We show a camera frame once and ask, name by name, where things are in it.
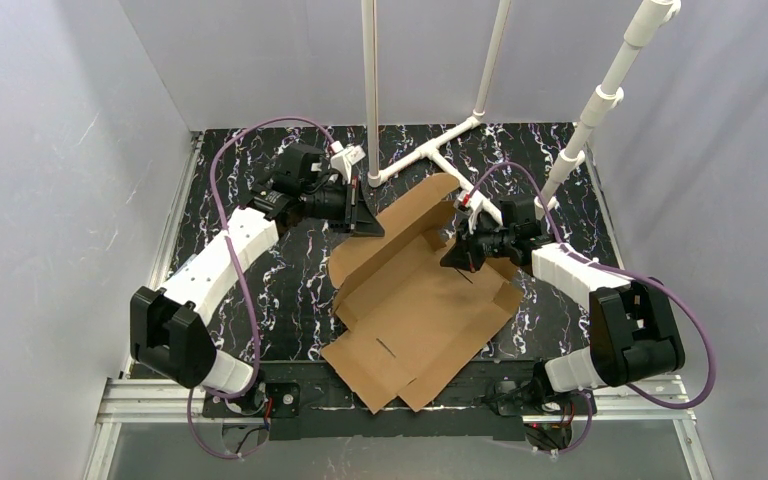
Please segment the brown cardboard box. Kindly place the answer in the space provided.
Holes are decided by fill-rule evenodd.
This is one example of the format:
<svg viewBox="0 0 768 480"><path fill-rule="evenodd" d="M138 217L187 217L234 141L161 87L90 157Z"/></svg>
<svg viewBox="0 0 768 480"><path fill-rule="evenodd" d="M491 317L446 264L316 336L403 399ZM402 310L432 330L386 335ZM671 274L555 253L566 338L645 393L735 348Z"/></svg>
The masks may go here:
<svg viewBox="0 0 768 480"><path fill-rule="evenodd" d="M373 414L395 399L415 412L431 403L521 306L510 262L441 266L459 188L450 174L425 178L378 214L384 236L350 237L330 255L347 330L321 355Z"/></svg>

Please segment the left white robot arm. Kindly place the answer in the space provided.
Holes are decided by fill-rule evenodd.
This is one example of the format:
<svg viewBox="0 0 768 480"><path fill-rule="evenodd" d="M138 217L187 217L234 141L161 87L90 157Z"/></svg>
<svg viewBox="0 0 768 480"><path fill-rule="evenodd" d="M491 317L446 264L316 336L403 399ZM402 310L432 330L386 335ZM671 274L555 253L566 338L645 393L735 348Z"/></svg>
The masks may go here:
<svg viewBox="0 0 768 480"><path fill-rule="evenodd" d="M207 246L159 287L139 288L130 301L130 354L182 387L225 398L246 393L259 362L220 351L208 330L231 288L263 253L301 221L324 220L336 233L381 237L355 170L359 146L328 150L294 143L274 167L240 194L240 204Z"/></svg>

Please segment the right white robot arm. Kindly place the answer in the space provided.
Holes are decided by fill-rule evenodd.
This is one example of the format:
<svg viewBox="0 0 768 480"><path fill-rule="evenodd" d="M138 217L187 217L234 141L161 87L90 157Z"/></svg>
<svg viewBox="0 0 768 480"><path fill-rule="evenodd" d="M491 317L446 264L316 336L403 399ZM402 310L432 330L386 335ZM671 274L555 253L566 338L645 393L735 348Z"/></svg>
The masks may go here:
<svg viewBox="0 0 768 480"><path fill-rule="evenodd" d="M548 398L574 390L617 387L669 373L685 352L669 299L638 280L601 271L543 231L523 200L501 203L500 224L480 212L461 220L441 266L475 273L490 259L507 259L585 308L587 347L538 362L524 391Z"/></svg>

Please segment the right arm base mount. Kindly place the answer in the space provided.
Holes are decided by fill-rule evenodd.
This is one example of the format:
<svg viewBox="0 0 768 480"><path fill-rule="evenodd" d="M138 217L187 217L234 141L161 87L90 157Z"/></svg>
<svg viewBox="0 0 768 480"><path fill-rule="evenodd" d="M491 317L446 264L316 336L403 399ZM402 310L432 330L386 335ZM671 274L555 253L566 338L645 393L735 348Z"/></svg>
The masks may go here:
<svg viewBox="0 0 768 480"><path fill-rule="evenodd" d="M591 390L556 392L548 380L535 375L527 382L496 382L475 402L501 417L556 415L556 421L526 422L526 441L533 453L557 457L580 446L596 413Z"/></svg>

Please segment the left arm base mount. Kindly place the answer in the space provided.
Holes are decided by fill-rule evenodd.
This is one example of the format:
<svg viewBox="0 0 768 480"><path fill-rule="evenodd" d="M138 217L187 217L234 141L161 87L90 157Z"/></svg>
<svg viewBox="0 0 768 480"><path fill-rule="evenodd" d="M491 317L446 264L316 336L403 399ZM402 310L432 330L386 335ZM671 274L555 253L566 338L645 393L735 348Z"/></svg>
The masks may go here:
<svg viewBox="0 0 768 480"><path fill-rule="evenodd" d="M263 382L234 400L207 396L202 416L240 425L265 427L274 440L298 437L301 387L293 382Z"/></svg>

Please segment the aluminium table frame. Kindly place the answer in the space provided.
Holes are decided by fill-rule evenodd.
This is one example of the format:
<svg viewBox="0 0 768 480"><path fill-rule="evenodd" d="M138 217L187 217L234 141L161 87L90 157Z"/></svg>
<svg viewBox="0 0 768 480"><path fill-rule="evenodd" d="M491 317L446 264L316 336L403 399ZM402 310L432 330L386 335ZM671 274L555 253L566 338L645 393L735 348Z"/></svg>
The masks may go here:
<svg viewBox="0 0 768 480"><path fill-rule="evenodd" d="M436 171L433 174L450 174L459 181L459 190L450 195L453 206L461 191L480 192L484 197L481 212L489 214L495 223L500 224L502 222L501 203L494 204L488 196L481 192L479 182L471 181L465 177L441 153L443 145L473 129L476 124L475 119L469 119L447 130L442 135L421 144L413 152L388 167L381 167L376 159L371 159L368 184L372 187L380 186L416 161L428 159L436 166ZM682 301L663 284L641 274L609 267L594 259L587 258L576 252L570 244L562 239L550 213L553 196L570 173L585 161L584 146L587 135L586 128L577 128L572 140L557 156L545 184L535 187L531 194L514 200L525 201L527 206L532 208L536 220L544 232L548 233L555 242L569 245L575 255L586 262L593 263L597 269L630 280L638 280L659 289L669 299L674 314L674 309L681 307ZM455 214L440 232L444 241L454 244L458 223ZM525 436L524 424L528 422L529 418L537 416L536 414L522 417L501 417L489 408L477 404L475 400L484 395L485 391L496 382L511 380L521 383L531 380L535 365L544 361L504 360L500 363L493 363L487 360L478 360L476 355L442 392L420 411L415 412L401 399L395 399L381 411L373 414L323 357L314 362L293 362L265 361L260 356L254 356L250 359L232 356L247 363L253 360L259 362L255 383L243 395L225 398L202 387L188 389L149 368L153 372L153 377L149 380L125 379L112 380L108 383L100 411L102 425L110 428L126 422L137 423L148 420L155 422L178 420L189 424L218 421L221 419L209 419L202 416L202 408L207 396L234 400L244 397L263 382L293 382L298 383L301 387L301 410L297 420L298 437L293 440L353 436L494 436L501 440L516 440ZM623 386L602 388L614 392L637 391L639 382L642 380ZM594 393L602 388L583 390L591 390ZM226 421L233 426L246 426L230 420ZM263 437L273 441L290 440L274 440L265 427L246 427L254 429Z"/></svg>

